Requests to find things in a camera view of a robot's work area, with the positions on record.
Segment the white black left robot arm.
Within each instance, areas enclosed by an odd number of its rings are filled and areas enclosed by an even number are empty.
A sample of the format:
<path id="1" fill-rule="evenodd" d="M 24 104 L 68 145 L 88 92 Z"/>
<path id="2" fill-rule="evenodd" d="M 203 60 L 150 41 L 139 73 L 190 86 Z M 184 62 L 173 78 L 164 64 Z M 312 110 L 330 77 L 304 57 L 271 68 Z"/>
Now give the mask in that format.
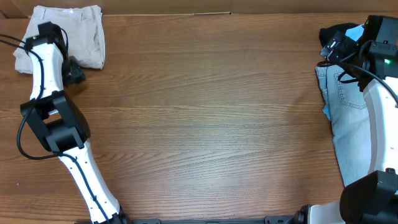
<path id="1" fill-rule="evenodd" d="M 33 64 L 33 87 L 30 100 L 21 105 L 21 124 L 28 124 L 49 156 L 69 170 L 92 223 L 130 223 L 96 165 L 88 122 L 64 91 L 86 78 L 68 55 L 67 33 L 52 22 L 39 24 L 38 30 L 24 42 Z"/>

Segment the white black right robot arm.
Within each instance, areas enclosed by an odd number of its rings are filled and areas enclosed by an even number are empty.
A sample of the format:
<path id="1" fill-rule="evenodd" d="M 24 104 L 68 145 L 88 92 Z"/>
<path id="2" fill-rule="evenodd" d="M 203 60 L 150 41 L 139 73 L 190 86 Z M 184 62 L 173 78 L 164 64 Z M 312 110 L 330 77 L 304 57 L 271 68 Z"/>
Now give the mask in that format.
<path id="1" fill-rule="evenodd" d="M 344 189 L 291 223 L 397 222 L 397 19 L 322 28 L 315 71 Z"/>

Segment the beige khaki shorts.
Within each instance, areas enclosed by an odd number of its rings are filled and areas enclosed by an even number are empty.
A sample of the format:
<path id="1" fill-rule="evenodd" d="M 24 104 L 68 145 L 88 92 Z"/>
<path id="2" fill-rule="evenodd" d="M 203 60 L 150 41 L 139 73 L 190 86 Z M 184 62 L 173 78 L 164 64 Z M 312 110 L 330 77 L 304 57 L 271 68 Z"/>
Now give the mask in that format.
<path id="1" fill-rule="evenodd" d="M 68 38 L 68 54 L 79 66 L 104 67 L 106 46 L 99 6 L 70 9 L 36 6 L 22 40 L 38 35 L 38 25 L 45 22 L 52 22 L 66 31 L 63 36 Z"/>

